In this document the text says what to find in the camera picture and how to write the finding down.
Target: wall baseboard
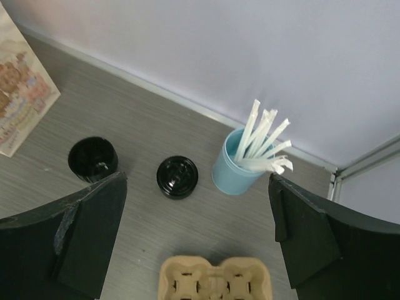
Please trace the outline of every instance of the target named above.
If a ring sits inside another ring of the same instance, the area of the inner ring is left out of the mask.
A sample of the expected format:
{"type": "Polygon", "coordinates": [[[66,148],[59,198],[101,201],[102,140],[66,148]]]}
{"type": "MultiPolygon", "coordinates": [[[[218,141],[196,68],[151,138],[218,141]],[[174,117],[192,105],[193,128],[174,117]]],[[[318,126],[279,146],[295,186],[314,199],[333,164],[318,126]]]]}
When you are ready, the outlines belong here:
{"type": "MultiPolygon", "coordinates": [[[[244,126],[244,124],[241,124],[240,122],[237,122],[233,119],[223,116],[222,114],[219,114],[219,113],[214,112],[208,108],[205,108],[199,104],[196,104],[195,102],[192,102],[190,99],[186,99],[185,97],[177,95],[177,94],[175,94],[171,91],[168,91],[167,89],[164,89],[160,86],[157,86],[151,82],[145,81],[135,75],[132,75],[126,71],[118,69],[117,67],[107,64],[106,62],[100,61],[100,60],[96,59],[95,57],[84,54],[81,51],[75,50],[69,46],[66,46],[66,45],[64,45],[60,42],[57,42],[51,38],[48,38],[42,34],[39,34],[36,31],[33,31],[32,29],[29,29],[20,24],[16,24],[16,25],[19,28],[19,30],[21,30],[21,32],[24,34],[32,36],[46,44],[51,45],[52,47],[55,47],[71,56],[74,56],[75,58],[78,58],[86,63],[96,66],[99,69],[102,69],[104,71],[107,71],[107,72],[115,75],[115,76],[123,78],[130,83],[140,86],[141,88],[147,89],[148,91],[151,91],[154,94],[160,95],[160,96],[162,96],[166,99],[172,100],[175,103],[178,103],[186,108],[192,109],[193,111],[196,111],[197,113],[202,114],[203,116],[209,117],[210,119],[213,119],[217,122],[220,122],[220,123],[225,124],[232,128],[240,128],[240,127],[244,126]]],[[[290,155],[296,156],[297,158],[300,158],[311,164],[320,166],[331,173],[335,173],[338,170],[338,168],[335,165],[333,165],[329,162],[326,162],[322,159],[319,159],[318,157],[312,156],[312,155],[310,155],[302,150],[299,150],[295,147],[290,147],[288,149],[285,149],[285,151],[290,155]]]]}

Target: wrapped straw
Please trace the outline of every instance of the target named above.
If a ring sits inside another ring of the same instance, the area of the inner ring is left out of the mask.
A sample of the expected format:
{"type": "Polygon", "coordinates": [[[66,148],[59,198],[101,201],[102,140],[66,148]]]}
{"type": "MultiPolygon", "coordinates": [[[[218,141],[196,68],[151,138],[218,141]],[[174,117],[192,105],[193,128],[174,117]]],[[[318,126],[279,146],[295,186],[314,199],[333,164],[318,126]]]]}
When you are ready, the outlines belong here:
{"type": "Polygon", "coordinates": [[[262,144],[262,146],[257,150],[254,157],[260,157],[266,149],[276,140],[276,138],[285,130],[285,128],[290,124],[288,119],[285,119],[281,125],[279,125],[275,131],[271,134],[271,136],[262,144]]]}
{"type": "Polygon", "coordinates": [[[256,122],[258,116],[258,107],[260,106],[260,101],[254,100],[251,108],[249,119],[247,120],[246,126],[244,127],[242,138],[237,147],[237,151],[234,157],[234,162],[238,163],[244,156],[244,152],[247,148],[248,139],[250,137],[251,131],[253,130],[254,123],[256,122]]]}
{"type": "Polygon", "coordinates": [[[250,168],[250,167],[253,167],[253,166],[272,164],[272,163],[275,163],[276,161],[280,161],[282,159],[287,159],[287,158],[288,158],[287,155],[279,155],[279,156],[275,156],[274,158],[271,158],[271,159],[244,158],[239,163],[239,166],[242,167],[242,168],[250,168]]]}
{"type": "MultiPolygon", "coordinates": [[[[266,109],[262,112],[260,123],[263,123],[265,119],[269,119],[269,112],[266,109]]],[[[271,123],[268,121],[264,128],[269,128],[270,126],[271,123]]],[[[249,146],[249,149],[247,150],[246,153],[247,158],[251,158],[254,155],[254,153],[256,153],[258,148],[263,144],[265,137],[265,134],[263,134],[265,132],[264,128],[261,130],[260,134],[255,138],[255,140],[249,146]]]]}
{"type": "Polygon", "coordinates": [[[266,117],[260,122],[260,124],[258,125],[256,130],[253,131],[253,133],[250,135],[249,139],[247,140],[246,148],[256,139],[256,137],[258,137],[261,134],[261,132],[263,131],[263,128],[267,125],[268,121],[269,120],[266,117]]]}
{"type": "Polygon", "coordinates": [[[286,142],[282,142],[281,144],[277,145],[274,149],[271,149],[267,152],[265,152],[265,154],[263,154],[261,156],[261,158],[270,158],[272,155],[278,153],[279,151],[282,151],[283,149],[287,148],[287,147],[291,147],[292,143],[290,140],[286,141],[286,142]]]}
{"type": "Polygon", "coordinates": [[[254,147],[253,147],[252,151],[250,151],[250,150],[248,151],[249,153],[248,153],[248,155],[246,155],[247,158],[255,158],[255,157],[257,157],[256,153],[260,149],[261,145],[263,145],[263,143],[265,141],[265,138],[268,135],[268,132],[269,132],[274,120],[275,120],[275,117],[276,117],[277,113],[278,113],[278,111],[276,109],[272,109],[269,112],[268,117],[267,117],[268,121],[267,121],[266,125],[264,126],[264,128],[261,130],[260,134],[256,137],[254,142],[251,144],[251,145],[254,144],[254,147]]]}

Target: black cup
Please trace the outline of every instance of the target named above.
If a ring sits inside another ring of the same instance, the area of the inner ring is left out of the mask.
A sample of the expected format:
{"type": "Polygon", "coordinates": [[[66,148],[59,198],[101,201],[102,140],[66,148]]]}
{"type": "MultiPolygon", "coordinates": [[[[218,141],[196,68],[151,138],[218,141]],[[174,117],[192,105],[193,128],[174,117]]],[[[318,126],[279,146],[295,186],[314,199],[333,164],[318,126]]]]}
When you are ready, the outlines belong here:
{"type": "Polygon", "coordinates": [[[72,147],[68,165],[77,177],[95,183],[118,170],[118,156],[113,145],[106,139],[87,137],[72,147]]]}

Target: metal frame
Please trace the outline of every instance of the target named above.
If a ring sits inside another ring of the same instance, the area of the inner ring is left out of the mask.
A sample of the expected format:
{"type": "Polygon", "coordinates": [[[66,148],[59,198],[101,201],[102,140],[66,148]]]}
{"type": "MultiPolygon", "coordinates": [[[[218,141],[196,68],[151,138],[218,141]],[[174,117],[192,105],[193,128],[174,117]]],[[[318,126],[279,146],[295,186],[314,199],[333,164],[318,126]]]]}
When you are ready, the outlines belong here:
{"type": "Polygon", "coordinates": [[[338,203],[344,181],[384,164],[396,156],[400,156],[400,135],[360,157],[348,167],[338,170],[335,174],[333,192],[328,197],[331,196],[330,199],[338,203]]]}

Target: white wall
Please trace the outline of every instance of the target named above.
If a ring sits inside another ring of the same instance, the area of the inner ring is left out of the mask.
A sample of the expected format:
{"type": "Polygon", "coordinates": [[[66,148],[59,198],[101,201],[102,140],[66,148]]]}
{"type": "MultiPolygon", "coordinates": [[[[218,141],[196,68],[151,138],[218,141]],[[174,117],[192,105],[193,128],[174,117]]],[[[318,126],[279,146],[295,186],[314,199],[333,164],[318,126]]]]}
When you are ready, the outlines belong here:
{"type": "Polygon", "coordinates": [[[400,1],[2,0],[18,23],[345,166],[400,133],[400,1]]]}
{"type": "Polygon", "coordinates": [[[343,182],[339,203],[400,224],[400,156],[343,182]]]}

